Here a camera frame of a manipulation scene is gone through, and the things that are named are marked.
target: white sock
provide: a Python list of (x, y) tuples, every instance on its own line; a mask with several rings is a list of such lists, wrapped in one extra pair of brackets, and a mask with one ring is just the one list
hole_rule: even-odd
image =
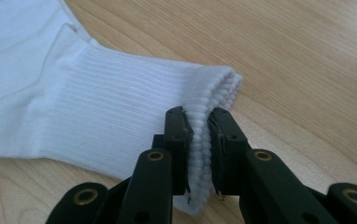
[[(9, 55), (18, 51), (20, 65), (0, 69), (0, 157), (51, 158), (124, 179), (138, 155), (150, 149), (153, 135), (164, 132), (165, 111), (183, 105), (194, 130), (192, 200), (187, 204), (189, 195), (177, 197), (175, 206), (198, 214), (211, 182), (207, 116), (216, 106), (231, 106), (241, 76), (226, 66), (105, 49), (61, 17), (66, 21), (57, 22), (60, 31), (52, 29), (50, 46), (35, 44), (49, 50), (45, 56), (34, 60), (17, 48)], [(29, 64), (33, 61), (39, 65)]]

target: white fabric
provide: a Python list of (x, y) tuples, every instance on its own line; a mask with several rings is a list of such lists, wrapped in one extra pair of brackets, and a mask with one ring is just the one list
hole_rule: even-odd
[(183, 105), (194, 130), (192, 193), (174, 205), (195, 215), (211, 182), (207, 116), (229, 109), (240, 81), (226, 66), (105, 49), (63, 2), (0, 1), (0, 157), (51, 158), (124, 179), (164, 132), (165, 111)]

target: light wood surface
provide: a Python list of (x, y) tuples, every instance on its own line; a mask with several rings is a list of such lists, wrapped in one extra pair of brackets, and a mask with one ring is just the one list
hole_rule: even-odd
[[(232, 114), (253, 147), (276, 152), (306, 185), (357, 184), (357, 1), (67, 2), (101, 44), (227, 64), (245, 78)], [(110, 177), (50, 160), (0, 159), (0, 223), (44, 223), (69, 189)], [(199, 217), (240, 223), (238, 198), (212, 195)]]

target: sock cuff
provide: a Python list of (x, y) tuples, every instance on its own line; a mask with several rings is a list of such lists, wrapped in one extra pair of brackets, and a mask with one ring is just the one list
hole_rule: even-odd
[(192, 193), (174, 202), (198, 214), (211, 183), (207, 116), (214, 107), (230, 108), (241, 76), (227, 66), (135, 56), (94, 42), (86, 46), (70, 63), (75, 66), (50, 113), (42, 154), (126, 178), (153, 135), (164, 133), (165, 111), (183, 105), (194, 130), (188, 159)]

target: table surface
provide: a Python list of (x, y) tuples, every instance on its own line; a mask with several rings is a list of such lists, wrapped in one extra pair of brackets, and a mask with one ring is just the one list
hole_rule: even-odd
[[(357, 1), (70, 0), (102, 45), (227, 64), (243, 75), (232, 114), (253, 147), (277, 153), (304, 184), (357, 184)], [(0, 223), (44, 223), (73, 186), (118, 180), (46, 159), (0, 159)], [(237, 197), (212, 195), (199, 217), (240, 223)]]

